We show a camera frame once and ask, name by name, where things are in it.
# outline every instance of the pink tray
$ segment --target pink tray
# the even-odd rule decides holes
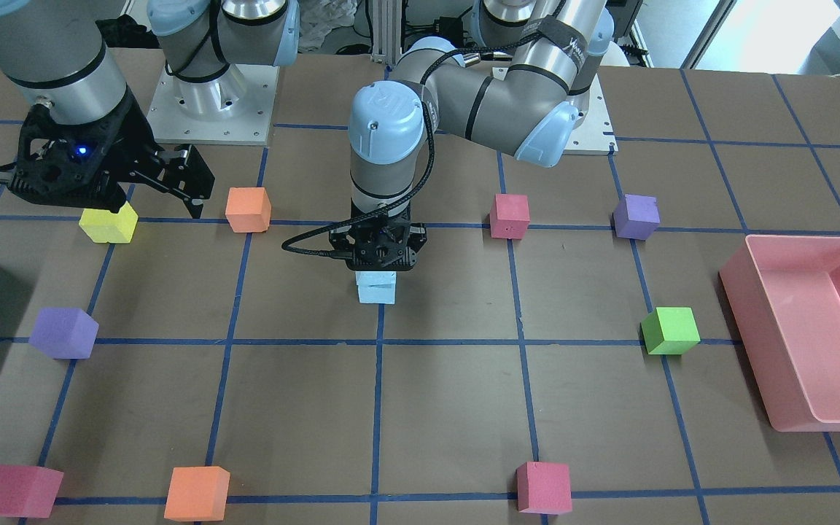
[[[840,237],[747,236],[720,275],[770,425],[840,431]]]

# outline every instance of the orange cube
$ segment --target orange cube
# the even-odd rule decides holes
[[[271,226],[271,201],[264,188],[230,188],[226,219],[236,233],[265,232]]]
[[[226,518],[229,472],[222,467],[175,467],[164,518],[222,521]]]

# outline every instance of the purple cube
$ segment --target purple cube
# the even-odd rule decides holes
[[[659,226],[656,197],[626,194],[614,209],[614,232],[621,238],[645,241]]]
[[[0,465],[0,516],[49,518],[63,472],[26,465]]]
[[[87,359],[99,323],[79,308],[41,308],[28,342],[54,359]]]

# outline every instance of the green cube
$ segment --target green cube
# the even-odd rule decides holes
[[[647,354],[681,355],[702,341],[693,309],[686,306],[660,306],[640,323],[640,329]]]

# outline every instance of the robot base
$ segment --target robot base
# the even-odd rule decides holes
[[[161,72],[147,111],[157,142],[267,146],[279,69],[246,64],[237,67],[248,83],[248,93],[236,104],[242,104],[236,107],[241,112],[226,120],[198,120],[187,115],[179,106],[180,93],[174,78]]]
[[[493,67],[491,76],[503,80],[507,72],[506,67]],[[611,127],[611,117],[607,113],[598,77],[592,80],[589,97],[592,102],[586,118],[579,127],[572,130],[564,155],[607,155],[612,148],[615,153],[618,152],[618,141],[614,139],[614,128]]]

